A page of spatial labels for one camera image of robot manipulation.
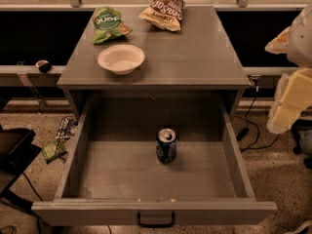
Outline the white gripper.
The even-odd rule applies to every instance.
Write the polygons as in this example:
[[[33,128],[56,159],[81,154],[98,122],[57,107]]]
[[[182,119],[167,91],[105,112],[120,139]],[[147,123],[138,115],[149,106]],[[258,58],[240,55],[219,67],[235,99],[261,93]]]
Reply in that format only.
[[[288,51],[290,28],[285,28],[264,48],[270,54]],[[283,74],[277,86],[276,105],[269,112],[267,130],[275,135],[288,131],[302,111],[312,105],[312,69],[299,68],[292,75]]]

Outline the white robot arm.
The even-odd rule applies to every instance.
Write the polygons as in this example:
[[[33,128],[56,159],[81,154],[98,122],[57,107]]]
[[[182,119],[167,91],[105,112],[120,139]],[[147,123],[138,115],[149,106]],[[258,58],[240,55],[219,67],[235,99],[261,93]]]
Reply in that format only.
[[[298,70],[283,73],[276,87],[266,127],[272,134],[289,130],[301,113],[312,105],[312,5],[307,5],[265,51],[286,54]]]

